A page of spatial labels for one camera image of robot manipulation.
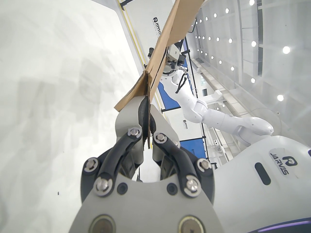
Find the purple trim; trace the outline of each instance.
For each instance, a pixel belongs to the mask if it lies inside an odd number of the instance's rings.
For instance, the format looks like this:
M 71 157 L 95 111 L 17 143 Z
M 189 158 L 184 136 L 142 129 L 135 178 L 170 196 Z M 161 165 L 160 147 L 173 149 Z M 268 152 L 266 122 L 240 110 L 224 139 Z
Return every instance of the purple trim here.
M 292 222 L 292 223 L 281 224 L 281 225 L 265 228 L 265 229 L 262 229 L 262 230 L 258 230 L 258 232 L 265 232 L 265 231 L 268 231 L 268 230 L 274 230 L 274 229 L 285 228 L 285 227 L 296 226 L 296 225 L 302 225 L 302 224 L 309 224 L 309 223 L 311 223 L 311 221 Z

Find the white wall panel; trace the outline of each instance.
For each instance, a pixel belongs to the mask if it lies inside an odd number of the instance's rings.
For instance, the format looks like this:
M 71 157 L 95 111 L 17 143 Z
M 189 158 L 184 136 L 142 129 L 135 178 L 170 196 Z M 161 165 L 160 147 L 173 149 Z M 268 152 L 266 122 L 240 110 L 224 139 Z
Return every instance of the white wall panel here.
M 172 128 L 177 133 L 180 141 L 202 137 L 200 124 L 192 123 L 183 116 L 182 109 L 174 109 L 164 112 Z
M 172 0 L 133 0 L 126 5 L 146 61 L 148 61 L 149 48 L 155 47 L 159 36 L 154 18 L 158 19 L 157 23 L 162 31 L 172 6 Z
M 117 14 L 90 0 L 0 0 L 0 231 L 65 233 L 84 161 L 115 143 L 139 75 Z

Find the jarvis logo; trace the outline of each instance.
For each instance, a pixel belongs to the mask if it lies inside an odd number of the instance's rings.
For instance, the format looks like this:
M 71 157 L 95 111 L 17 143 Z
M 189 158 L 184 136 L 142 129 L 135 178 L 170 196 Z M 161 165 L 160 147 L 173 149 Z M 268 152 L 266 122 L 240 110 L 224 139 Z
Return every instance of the jarvis logo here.
M 184 127 L 185 129 L 188 129 L 188 125 L 187 125 L 187 121 L 186 121 L 186 120 L 183 120 L 183 127 Z
M 289 175 L 290 174 L 288 169 L 286 168 L 286 165 L 287 166 L 295 166 L 298 164 L 296 159 L 294 159 L 292 156 L 285 156 L 282 159 L 280 159 L 282 156 L 280 157 L 276 152 L 270 153 L 270 156 L 272 157 L 276 166 L 279 168 L 279 170 L 282 172 L 283 175 Z
M 297 161 L 293 157 L 283 157 L 282 160 L 287 160 L 285 164 L 287 166 L 295 166 L 297 165 Z
M 284 175 L 290 174 L 281 159 L 279 159 L 279 157 L 277 156 L 277 154 L 270 153 L 270 156 L 274 159 L 274 162 Z
M 153 18 L 153 25 L 154 25 L 154 27 L 156 29 L 157 36 L 159 37 L 160 34 L 161 34 L 161 29 L 160 29 L 157 17 Z

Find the cardboard sheet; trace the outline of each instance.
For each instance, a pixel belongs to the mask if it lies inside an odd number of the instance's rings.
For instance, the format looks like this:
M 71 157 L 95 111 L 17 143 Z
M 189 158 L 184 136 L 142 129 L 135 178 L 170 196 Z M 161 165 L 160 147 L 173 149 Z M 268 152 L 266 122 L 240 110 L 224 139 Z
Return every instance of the cardboard sheet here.
M 166 62 L 167 48 L 184 39 L 204 0 L 175 0 L 147 68 L 134 87 L 114 107 L 121 111 L 136 96 L 147 95 L 151 101 L 159 85 Z

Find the robot end effector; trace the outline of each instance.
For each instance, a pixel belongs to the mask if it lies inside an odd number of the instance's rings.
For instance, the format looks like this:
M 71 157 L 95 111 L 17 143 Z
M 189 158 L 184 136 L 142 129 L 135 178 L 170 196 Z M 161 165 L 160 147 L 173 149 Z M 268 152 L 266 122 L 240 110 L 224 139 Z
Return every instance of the robot end effector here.
M 173 71 L 178 70 L 185 63 L 186 56 L 184 54 L 181 54 L 180 52 L 181 49 L 180 43 L 182 44 L 182 42 L 177 42 L 169 47 L 167 52 L 168 60 L 166 62 L 164 74 L 170 74 Z M 151 58 L 153 51 L 154 48 L 149 48 L 148 53 L 149 59 Z

